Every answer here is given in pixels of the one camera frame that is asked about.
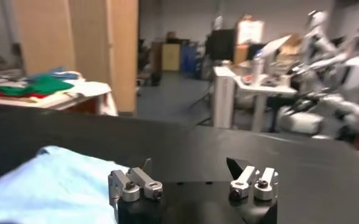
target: screw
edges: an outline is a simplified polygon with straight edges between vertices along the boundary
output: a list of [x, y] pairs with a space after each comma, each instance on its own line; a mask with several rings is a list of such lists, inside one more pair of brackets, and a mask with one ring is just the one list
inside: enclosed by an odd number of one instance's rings
[[238, 201], [238, 200], [241, 200], [241, 194], [238, 190], [233, 190], [230, 192], [229, 194], [229, 200], [232, 200], [232, 201]]
[[261, 189], [267, 188], [269, 186], [269, 183], [265, 180], [259, 180], [258, 181], [258, 187]]
[[133, 189], [135, 186], [136, 186], [136, 184], [134, 182], [130, 181], [130, 182], [126, 183], [125, 190], [129, 191], [129, 190]]
[[152, 193], [152, 196], [154, 199], [159, 200], [163, 195], [162, 191], [154, 191], [154, 193]]

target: green cloth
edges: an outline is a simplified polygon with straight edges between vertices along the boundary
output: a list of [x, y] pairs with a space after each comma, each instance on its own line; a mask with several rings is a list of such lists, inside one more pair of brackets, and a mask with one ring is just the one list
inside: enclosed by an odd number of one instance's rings
[[0, 86], [0, 92], [8, 96], [24, 96], [32, 93], [50, 95], [57, 91], [72, 88], [74, 85], [63, 82], [49, 75], [43, 75], [35, 80], [34, 83], [28, 84], [24, 88]]

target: yellow cabinet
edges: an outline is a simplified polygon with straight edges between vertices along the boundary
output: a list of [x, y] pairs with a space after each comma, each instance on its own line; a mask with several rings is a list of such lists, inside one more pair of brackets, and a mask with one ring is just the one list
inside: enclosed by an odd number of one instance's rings
[[164, 44], [162, 49], [162, 69], [165, 71], [179, 71], [180, 45]]

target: metal bracket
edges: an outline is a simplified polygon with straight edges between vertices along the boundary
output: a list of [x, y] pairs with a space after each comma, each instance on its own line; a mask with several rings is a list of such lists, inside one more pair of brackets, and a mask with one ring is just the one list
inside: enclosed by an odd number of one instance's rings
[[230, 182], [230, 200], [241, 200], [248, 197], [250, 185], [259, 175], [259, 171], [254, 166], [247, 166], [237, 180]]
[[140, 197], [140, 187], [121, 170], [114, 170], [108, 176], [110, 204], [113, 206], [115, 201], [121, 197], [124, 201], [137, 201]]
[[266, 168], [262, 177], [254, 185], [254, 197], [261, 201], [272, 200], [278, 196], [278, 173]]
[[144, 189], [146, 198], [159, 200], [163, 195], [163, 185], [159, 181], [154, 181], [139, 167], [129, 169], [127, 176], [134, 183]]

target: desk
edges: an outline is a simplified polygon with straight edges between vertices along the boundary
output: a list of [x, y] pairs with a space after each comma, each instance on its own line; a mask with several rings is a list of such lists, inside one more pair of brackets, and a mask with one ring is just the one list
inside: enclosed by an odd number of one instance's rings
[[228, 181], [226, 157], [248, 159], [280, 174], [279, 223], [359, 223], [359, 152], [343, 142], [0, 105], [0, 175], [44, 145], [126, 166], [151, 157], [160, 181]]
[[[21, 83], [18, 82], [4, 82], [0, 83], [2, 86], [21, 86]], [[38, 108], [47, 108], [53, 110], [65, 110], [73, 106], [79, 105], [88, 100], [94, 99], [96, 104], [95, 112], [97, 114], [104, 114], [104, 107], [102, 106], [105, 101], [105, 94], [100, 94], [98, 96], [83, 96], [78, 93], [67, 93], [67, 94], [53, 94], [48, 96], [37, 103], [21, 102], [16, 100], [7, 100], [0, 99], [0, 104], [2, 105], [12, 105], [19, 107], [38, 107]]]

